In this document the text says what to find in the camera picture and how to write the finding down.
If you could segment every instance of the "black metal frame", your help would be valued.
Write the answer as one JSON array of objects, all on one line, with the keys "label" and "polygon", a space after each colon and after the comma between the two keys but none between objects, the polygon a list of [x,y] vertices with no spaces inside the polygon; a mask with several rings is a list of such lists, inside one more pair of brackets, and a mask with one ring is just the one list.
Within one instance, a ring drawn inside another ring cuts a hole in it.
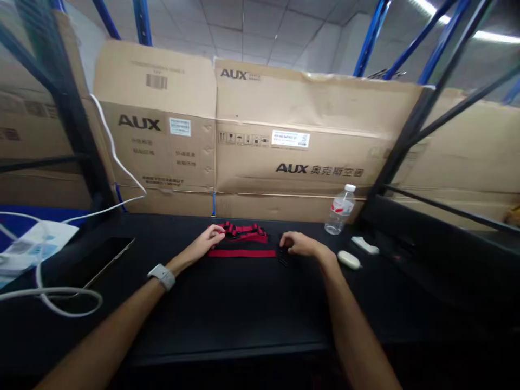
[{"label": "black metal frame", "polygon": [[491,82],[487,86],[477,90],[476,92],[472,93],[470,96],[468,96],[466,99],[464,99],[462,102],[458,103],[456,106],[448,110],[445,114],[443,114],[441,117],[436,119],[433,123],[431,123],[429,126],[427,126],[424,130],[421,130],[428,115],[432,111],[433,106],[436,104],[437,100],[439,99],[439,96],[441,95],[444,87],[446,86],[446,83],[450,76],[452,75],[455,67],[460,61],[460,58],[463,54],[464,48],[467,45],[469,39],[473,36],[475,31],[477,30],[481,20],[483,19],[486,12],[489,10],[489,7],[492,3],[492,0],[481,0],[478,4],[475,12],[473,13],[472,18],[470,19],[468,25],[466,26],[466,29],[464,30],[462,36],[459,39],[459,42],[457,43],[451,58],[449,59],[446,68],[444,69],[444,72],[442,73],[440,80],[438,84],[436,85],[435,89],[425,88],[422,91],[422,94],[419,96],[419,99],[417,100],[417,103],[415,104],[414,108],[412,109],[412,112],[410,116],[408,117],[408,120],[406,121],[401,134],[399,135],[392,151],[390,152],[388,159],[382,168],[381,172],[379,173],[379,176],[377,180],[374,183],[374,186],[372,187],[370,193],[367,196],[367,200],[365,201],[365,204],[363,205],[363,208],[361,212],[359,213],[357,219],[356,219],[356,225],[359,225],[359,221],[363,218],[364,213],[370,207],[371,202],[374,201],[374,199],[378,196],[384,196],[388,190],[400,193],[402,195],[408,196],[410,198],[419,200],[421,202],[430,204],[434,207],[438,207],[440,209],[446,210],[448,212],[457,214],[459,216],[468,218],[470,220],[473,220],[475,222],[481,223],[483,225],[489,226],[491,228],[501,230],[501,231],[508,231],[511,233],[514,233],[516,235],[520,235],[520,229],[505,225],[496,221],[492,221],[490,219],[484,218],[482,216],[472,214],[469,212],[465,212],[462,210],[457,210],[453,207],[444,205],[442,203],[436,202],[434,200],[430,200],[427,198],[423,198],[421,196],[412,194],[408,191],[401,190],[399,188],[396,188],[394,186],[391,186],[391,182],[397,173],[399,167],[401,166],[402,162],[404,161],[406,154],[410,150],[410,148],[421,141],[423,138],[427,137],[428,135],[432,134],[435,130],[440,128],[442,125],[446,124],[448,121],[453,119],[455,116],[459,115],[461,112],[466,110],[468,107],[475,104],[478,100],[486,96],[488,93],[508,81],[509,79],[513,78],[516,74],[520,73],[520,64],[516,67],[514,67],[512,70],[504,74],[503,76],[499,77],[497,80]]},{"label": "black metal frame", "polygon": [[[52,0],[15,2],[28,35],[35,37],[31,44],[36,58],[2,23],[0,43],[51,93],[74,155],[7,164],[0,167],[0,173],[75,161],[93,200],[93,211],[99,211],[115,202],[53,14],[62,10],[53,10],[54,3]],[[44,22],[44,28],[39,28],[35,20]]]}]

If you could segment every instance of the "white cable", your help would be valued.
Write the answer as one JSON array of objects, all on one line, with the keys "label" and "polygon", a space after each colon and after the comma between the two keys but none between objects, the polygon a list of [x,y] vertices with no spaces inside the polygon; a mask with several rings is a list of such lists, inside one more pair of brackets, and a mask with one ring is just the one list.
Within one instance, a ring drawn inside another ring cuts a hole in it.
[{"label": "white cable", "polygon": [[[47,225],[44,221],[42,221],[39,218],[27,215],[27,214],[21,214],[21,213],[15,213],[15,212],[7,212],[7,211],[0,211],[0,214],[5,215],[12,215],[12,216],[18,216],[18,217],[25,217],[30,218],[38,222],[42,225],[43,228],[43,239],[40,243],[33,245],[28,251],[30,251],[34,246],[40,245],[40,250],[37,252],[37,259],[38,259],[38,265],[36,266],[36,286],[35,289],[26,289],[26,290],[19,290],[19,291],[13,291],[13,292],[6,292],[5,294],[0,294],[0,301],[5,301],[8,299],[13,298],[19,298],[24,296],[31,296],[31,295],[39,295],[42,302],[53,312],[62,315],[63,317],[68,318],[79,318],[79,317],[85,317],[96,310],[98,310],[101,305],[103,304],[103,297],[101,294],[99,294],[96,291],[82,289],[78,287],[44,287],[43,286],[43,280],[42,280],[42,256],[43,256],[43,246],[48,240],[49,237],[49,229],[47,228]],[[84,313],[70,313],[68,311],[60,309],[58,306],[54,305],[51,300],[47,297],[47,293],[69,293],[69,294],[86,294],[90,295],[97,299],[97,306],[90,310],[86,311]]]},{"label": "white cable", "polygon": [[16,235],[13,232],[11,232],[7,227],[5,227],[2,224],[0,224],[0,231],[2,233],[4,233],[6,236],[8,236],[10,239],[12,239],[13,241],[18,240],[18,237],[16,237]]},{"label": "white cable", "polygon": [[[119,204],[116,204],[115,206],[109,207],[108,209],[105,209],[105,210],[102,210],[102,211],[98,211],[98,212],[95,212],[95,213],[92,213],[92,214],[88,214],[88,215],[85,215],[85,216],[81,216],[81,217],[66,219],[66,220],[62,221],[62,223],[69,223],[69,222],[72,222],[74,220],[88,218],[88,217],[92,217],[92,216],[95,216],[95,215],[98,215],[98,214],[102,214],[104,212],[113,210],[113,209],[115,209],[115,208],[117,208],[119,206],[122,206],[123,204],[132,202],[132,201],[137,200],[137,199],[142,199],[142,198],[144,198],[147,195],[147,192],[146,192],[145,188],[141,185],[141,183],[139,183],[137,181],[137,179],[134,177],[134,175],[132,175],[130,173],[130,171],[127,168],[124,167],[124,165],[121,163],[121,161],[119,161],[118,155],[115,152],[114,138],[112,137],[110,129],[108,128],[108,124],[107,124],[107,121],[105,119],[105,114],[103,113],[103,109],[101,108],[101,105],[99,104],[99,101],[97,100],[97,98],[93,94],[91,94],[90,97],[92,98],[92,100],[94,101],[94,104],[96,105],[97,111],[99,112],[99,116],[101,118],[101,122],[103,123],[103,127],[105,128],[105,132],[107,133],[108,139],[110,140],[110,151],[112,152],[112,157],[114,158],[115,162],[121,167],[121,169],[123,171],[125,171],[127,173],[127,175],[132,178],[132,180],[134,180],[134,182],[137,184],[137,186],[143,191],[144,195],[136,197],[136,198],[132,198],[132,199],[129,199],[129,200],[125,200],[125,201],[123,201],[123,202],[121,202]],[[7,214],[7,215],[14,215],[14,216],[19,216],[19,217],[31,218],[31,219],[37,221],[38,223],[42,224],[43,234],[44,234],[43,240],[39,244],[34,244],[29,249],[29,251],[30,251],[36,245],[41,245],[41,249],[38,251],[38,254],[37,254],[37,256],[38,256],[38,265],[36,266],[36,272],[35,272],[37,288],[35,288],[35,289],[27,289],[27,290],[20,290],[20,291],[14,291],[14,292],[8,292],[8,293],[5,293],[5,294],[0,294],[0,301],[5,301],[5,300],[8,300],[8,299],[18,298],[18,297],[23,297],[23,296],[39,295],[40,299],[42,300],[42,302],[50,310],[52,310],[53,312],[55,312],[55,313],[57,313],[59,315],[62,315],[64,317],[68,317],[68,318],[85,317],[85,316],[88,316],[89,314],[92,314],[93,312],[95,312],[96,310],[98,310],[101,307],[101,305],[103,304],[103,297],[101,296],[101,294],[99,294],[96,291],[82,289],[82,288],[77,288],[77,287],[48,287],[48,288],[46,288],[46,287],[43,286],[43,280],[42,280],[42,262],[43,262],[42,261],[42,253],[43,253],[43,245],[45,244],[45,242],[47,242],[47,238],[48,238],[49,234],[48,234],[47,226],[45,225],[45,223],[42,220],[40,220],[39,218],[30,216],[30,215],[21,214],[21,213],[0,212],[0,214]],[[5,228],[1,224],[0,224],[0,231],[2,231],[4,234],[6,234],[8,237],[10,237],[13,241],[18,239],[13,233],[11,233],[7,228]],[[70,293],[70,294],[86,294],[86,295],[90,295],[90,296],[92,296],[92,297],[97,299],[97,306],[94,309],[92,309],[90,311],[87,311],[85,313],[70,313],[70,312],[62,310],[59,307],[57,307],[56,305],[54,305],[52,303],[52,301],[49,299],[49,297],[47,296],[47,293]]]},{"label": "white cable", "polygon": [[105,114],[103,113],[103,108],[101,108],[101,105],[99,104],[98,99],[93,94],[90,94],[90,97],[92,98],[92,100],[94,101],[94,104],[97,107],[97,111],[99,112],[99,116],[101,118],[101,122],[103,123],[103,127],[105,128],[105,132],[107,133],[108,139],[110,140],[110,151],[112,152],[112,157],[114,158],[115,162],[121,167],[121,169],[123,171],[125,171],[126,174],[128,176],[130,176],[132,178],[132,180],[137,184],[137,186],[144,192],[144,195],[141,195],[139,197],[132,198],[132,199],[129,199],[129,200],[125,200],[125,201],[123,201],[123,202],[121,202],[119,204],[116,204],[115,206],[109,207],[107,209],[104,209],[104,210],[101,210],[101,211],[98,211],[98,212],[95,212],[95,213],[92,213],[92,214],[88,214],[88,215],[81,216],[81,217],[76,217],[76,218],[71,218],[71,219],[66,219],[66,220],[62,221],[62,223],[69,223],[69,222],[72,222],[74,220],[88,218],[88,217],[92,217],[94,215],[102,214],[104,212],[116,209],[117,207],[122,206],[123,204],[132,202],[132,201],[137,200],[137,199],[142,199],[142,198],[144,198],[147,195],[147,192],[146,192],[145,188],[141,185],[141,183],[139,183],[137,181],[137,179],[134,177],[134,175],[132,175],[130,173],[130,171],[127,168],[124,167],[124,165],[121,163],[121,161],[119,161],[118,155],[115,152],[114,138],[112,137],[110,129],[108,128],[107,120],[105,119]]}]

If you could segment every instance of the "shipping label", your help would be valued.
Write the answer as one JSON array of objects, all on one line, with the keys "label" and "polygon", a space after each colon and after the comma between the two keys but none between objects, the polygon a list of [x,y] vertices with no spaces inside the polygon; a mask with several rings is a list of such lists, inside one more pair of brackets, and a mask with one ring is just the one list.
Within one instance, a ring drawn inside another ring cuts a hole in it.
[{"label": "shipping label", "polygon": [[292,146],[300,148],[309,147],[310,134],[273,130],[271,145]]},{"label": "shipping label", "polygon": [[170,134],[191,137],[191,120],[170,118]]}]

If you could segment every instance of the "white watch strap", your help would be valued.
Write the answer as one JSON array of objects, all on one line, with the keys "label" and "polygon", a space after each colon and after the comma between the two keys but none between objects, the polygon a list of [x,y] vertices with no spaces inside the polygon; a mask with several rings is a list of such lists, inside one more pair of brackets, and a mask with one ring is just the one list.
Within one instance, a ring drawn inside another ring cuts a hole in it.
[{"label": "white watch strap", "polygon": [[162,264],[157,264],[149,273],[148,277],[156,277],[164,286],[166,291],[170,291],[175,284],[175,275]]}]

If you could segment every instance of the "barcode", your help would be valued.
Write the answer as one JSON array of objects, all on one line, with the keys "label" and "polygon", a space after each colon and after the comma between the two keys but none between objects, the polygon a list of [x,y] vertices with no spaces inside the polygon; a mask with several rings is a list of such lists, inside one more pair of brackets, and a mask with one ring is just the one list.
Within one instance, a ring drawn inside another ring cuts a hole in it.
[{"label": "barcode", "polygon": [[27,252],[32,245],[32,243],[27,241],[15,241],[5,252],[14,255],[20,255]]},{"label": "barcode", "polygon": [[146,86],[155,89],[166,89],[168,87],[168,78],[147,73]]}]

